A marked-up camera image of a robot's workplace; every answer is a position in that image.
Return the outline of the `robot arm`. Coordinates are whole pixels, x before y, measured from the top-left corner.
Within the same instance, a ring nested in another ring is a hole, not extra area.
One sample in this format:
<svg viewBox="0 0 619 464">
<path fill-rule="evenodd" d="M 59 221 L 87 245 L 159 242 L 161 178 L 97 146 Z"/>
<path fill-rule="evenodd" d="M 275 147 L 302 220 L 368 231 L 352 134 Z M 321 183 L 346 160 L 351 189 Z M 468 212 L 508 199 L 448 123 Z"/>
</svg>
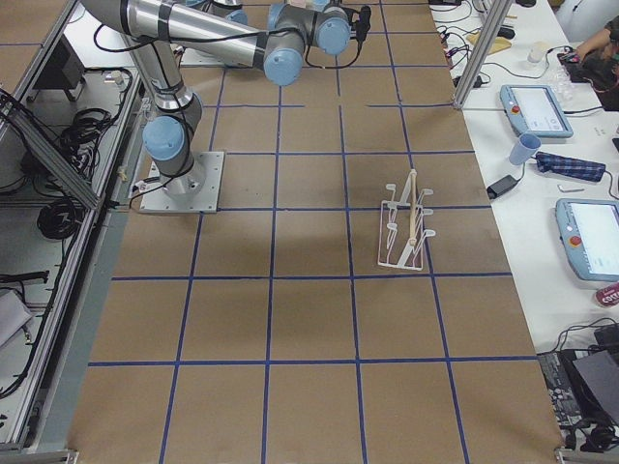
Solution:
<svg viewBox="0 0 619 464">
<path fill-rule="evenodd" d="M 192 153 L 202 110 L 178 69 L 171 47 L 191 48 L 235 65 L 260 69 L 278 86 L 300 75 L 311 48 L 338 56 L 353 34 L 339 6 L 322 11 L 279 4 L 266 30 L 186 6 L 180 1 L 86 1 L 85 10 L 123 35 L 160 112 L 142 134 L 143 145 L 171 198 L 197 194 L 207 173 Z"/>
</svg>

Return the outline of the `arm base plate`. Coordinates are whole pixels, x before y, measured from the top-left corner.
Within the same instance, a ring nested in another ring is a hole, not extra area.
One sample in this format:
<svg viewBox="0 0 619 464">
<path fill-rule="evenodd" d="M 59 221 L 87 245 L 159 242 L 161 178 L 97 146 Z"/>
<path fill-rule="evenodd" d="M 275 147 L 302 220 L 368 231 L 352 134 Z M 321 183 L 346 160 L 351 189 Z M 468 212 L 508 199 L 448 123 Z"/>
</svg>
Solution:
<svg viewBox="0 0 619 464">
<path fill-rule="evenodd" d="M 221 190 L 225 152 L 192 152 L 192 170 L 172 180 L 165 188 L 166 177 L 159 179 L 159 169 L 152 161 L 149 174 L 156 181 L 143 190 L 139 212 L 143 214 L 193 214 L 217 211 Z"/>
</svg>

